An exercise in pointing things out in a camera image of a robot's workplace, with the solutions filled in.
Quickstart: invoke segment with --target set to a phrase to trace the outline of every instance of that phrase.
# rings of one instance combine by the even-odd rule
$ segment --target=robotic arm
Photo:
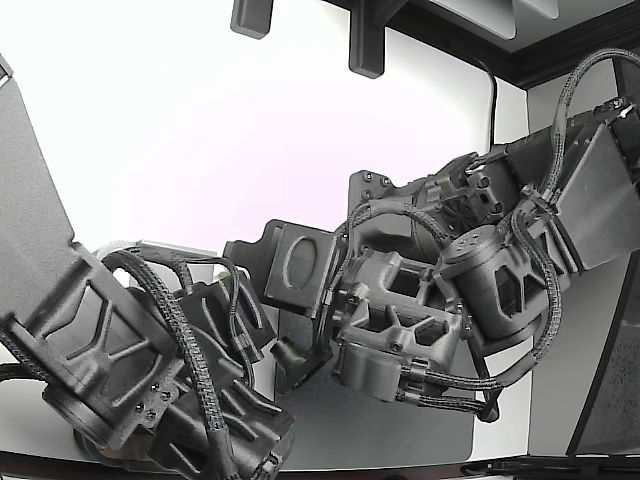
[[[598,52],[574,72],[575,85],[614,53],[640,65],[627,52]],[[634,99],[567,122],[568,91],[553,127],[487,155],[403,187],[354,174],[349,217],[335,232],[273,220],[258,242],[229,242],[222,257],[148,242],[94,254],[73,242],[3,65],[0,342],[20,363],[0,367],[0,381],[46,382],[44,400],[104,463],[135,449],[192,480],[275,477],[294,419],[253,389],[252,365],[275,339],[276,317],[310,332],[306,344],[282,336],[273,347],[281,394],[304,388],[336,342],[333,375],[347,388],[495,421],[501,390],[551,347],[562,291],[640,248]],[[188,264],[197,263],[229,274],[194,283]],[[149,264],[171,268],[180,290]],[[140,288],[122,287],[117,269]],[[528,355],[489,375],[487,356],[538,330]],[[450,374],[463,341],[477,378]],[[485,401],[451,390],[483,391]]]

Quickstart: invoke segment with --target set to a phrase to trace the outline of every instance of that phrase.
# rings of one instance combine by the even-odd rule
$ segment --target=cable clip
[[[525,185],[522,187],[520,193],[523,197],[531,200],[531,202],[539,207],[543,212],[548,213],[549,215],[555,215],[557,213],[554,205],[542,198],[542,195],[533,188],[533,185]]]

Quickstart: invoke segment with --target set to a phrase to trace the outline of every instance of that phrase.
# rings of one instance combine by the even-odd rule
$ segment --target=black wooden trim
[[[582,59],[605,47],[640,45],[640,2],[632,2],[513,54],[516,82],[531,87],[570,73]]]
[[[352,9],[352,0],[324,1]],[[570,73],[584,57],[600,48],[640,46],[640,2],[631,2],[514,53],[411,2],[391,18],[388,27],[472,65],[479,59],[497,77],[528,90]]]

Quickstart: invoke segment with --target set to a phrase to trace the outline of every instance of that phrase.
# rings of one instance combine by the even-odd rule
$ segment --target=white wall
[[[231,5],[2,2],[0,51],[89,249],[147,238],[221,251],[272,218],[333,229],[351,173],[402,184],[486,151],[483,72],[389,32],[386,73],[372,81],[347,68],[345,11],[276,0],[256,41],[230,31]],[[498,140],[526,135],[525,93],[499,93]],[[77,458],[40,389],[0,388],[0,450]],[[503,425],[518,422],[508,412]]]
[[[531,133],[549,127],[556,113],[558,97],[569,75],[543,83],[527,92],[529,129]],[[569,116],[593,110],[618,96],[613,62],[607,60],[594,65],[576,89],[569,107]]]

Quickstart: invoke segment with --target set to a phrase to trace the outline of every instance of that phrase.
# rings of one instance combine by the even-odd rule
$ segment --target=wire
[[[34,359],[30,354],[25,353],[22,348],[16,344],[9,335],[0,328],[0,343],[3,344],[9,353],[15,357],[32,376],[37,380],[47,383],[53,383],[54,378],[47,372],[40,362]]]
[[[0,365],[0,383],[7,380],[40,380],[21,363],[3,363]]]
[[[489,107],[489,149],[496,144],[496,110],[498,107],[498,80],[496,76],[491,72],[491,69],[479,58],[474,58],[476,63],[487,72],[489,79],[491,80],[491,106]]]
[[[560,98],[558,99],[558,105],[556,107],[556,114],[553,121],[553,127],[551,129],[552,136],[551,142],[553,146],[553,164],[549,170],[549,174],[545,178],[542,185],[542,198],[546,201],[551,200],[554,195],[554,191],[560,181],[560,175],[562,174],[565,142],[567,139],[567,119],[569,116],[569,107],[571,106],[571,100],[576,92],[578,84],[584,77],[584,75],[597,63],[603,60],[609,60],[612,58],[620,58],[627,60],[637,67],[640,67],[640,56],[627,50],[618,48],[604,48],[589,55],[585,58],[576,69],[569,75],[567,82],[565,83]]]
[[[475,379],[427,371],[424,373],[424,380],[426,382],[461,390],[499,390],[513,385],[524,377],[524,375],[531,371],[531,369],[544,358],[551,348],[562,319],[560,283],[553,262],[547,253],[544,252],[529,235],[526,225],[524,224],[523,215],[522,210],[517,207],[511,216],[511,228],[518,242],[544,274],[547,295],[549,297],[549,312],[547,324],[545,325],[542,335],[530,352],[495,377]]]
[[[135,253],[118,250],[108,254],[102,262],[112,272],[118,268],[126,271],[151,295],[184,356],[189,377],[193,382],[196,397],[204,415],[205,429],[211,448],[210,458],[215,460],[222,478],[239,479],[230,451],[229,429],[224,421],[209,367],[177,300],[156,273]]]
[[[204,264],[204,265],[211,265],[211,264],[221,265],[229,271],[229,274],[231,276],[231,282],[232,282],[232,294],[229,302],[229,312],[228,312],[231,338],[242,359],[244,370],[247,374],[247,382],[249,386],[253,388],[255,386],[255,373],[253,371],[251,361],[245,352],[245,348],[252,349],[255,357],[260,357],[260,353],[258,352],[258,349],[255,346],[253,339],[249,335],[249,331],[246,325],[237,316],[238,298],[240,294],[240,272],[238,271],[238,268],[231,261],[221,257],[204,257],[204,256],[189,257],[187,255],[180,255],[180,256],[175,256],[175,258],[172,258],[171,260],[163,261],[155,257],[150,257],[148,255],[145,255],[144,252],[141,250],[141,248],[137,244],[135,244],[134,242],[127,242],[127,241],[117,241],[117,242],[112,242],[108,245],[105,245],[96,253],[96,256],[102,260],[109,254],[119,250],[126,250],[128,252],[131,252],[141,257],[143,260],[147,262],[156,263],[158,265],[164,265],[166,267],[171,268],[171,270],[180,279],[180,284],[182,288],[185,289],[187,294],[190,294],[193,292],[193,284],[194,284],[193,277],[191,276],[191,272],[189,271],[189,266],[188,266],[189,263]],[[252,311],[254,311],[255,313],[255,311],[257,310],[255,305],[251,304],[250,307]],[[238,330],[237,330],[238,326],[240,327],[240,330],[242,330],[242,337],[238,335]],[[262,328],[261,320],[258,321],[258,328]],[[240,338],[243,339],[243,342],[245,345],[243,345],[240,342]]]
[[[333,302],[335,289],[337,288],[340,280],[344,276],[349,263],[353,259],[355,254],[355,227],[362,225],[369,220],[376,218],[380,215],[401,215],[411,218],[417,224],[424,227],[436,240],[436,243],[440,248],[444,248],[451,241],[449,233],[442,228],[438,221],[428,213],[416,208],[413,205],[407,203],[399,203],[396,201],[385,200],[371,200],[367,203],[363,203],[349,214],[349,217],[343,222],[334,232],[334,238],[337,241],[344,241],[346,236],[347,251],[340,263],[336,274],[333,276],[325,296],[324,306],[320,313],[320,321],[318,324],[318,330],[314,344],[320,349],[324,348],[322,339],[324,337],[327,328],[327,318],[329,315],[329,309]]]
[[[249,356],[245,352],[246,348],[250,348],[253,351],[255,357],[260,356],[260,352],[256,347],[247,326],[242,322],[241,319],[238,318],[237,308],[238,308],[238,298],[240,295],[240,271],[238,267],[233,264],[230,260],[223,257],[189,257],[184,256],[184,261],[191,264],[200,264],[200,265],[221,265],[227,269],[229,275],[231,276],[231,298],[229,302],[229,328],[231,330],[231,338],[234,342],[236,349],[238,350],[240,357],[242,358],[242,363],[244,365],[244,369],[247,373],[247,382],[249,387],[253,388],[255,386],[255,372],[253,371],[253,366],[251,365],[251,360]],[[238,335],[238,327],[242,330],[242,337]]]

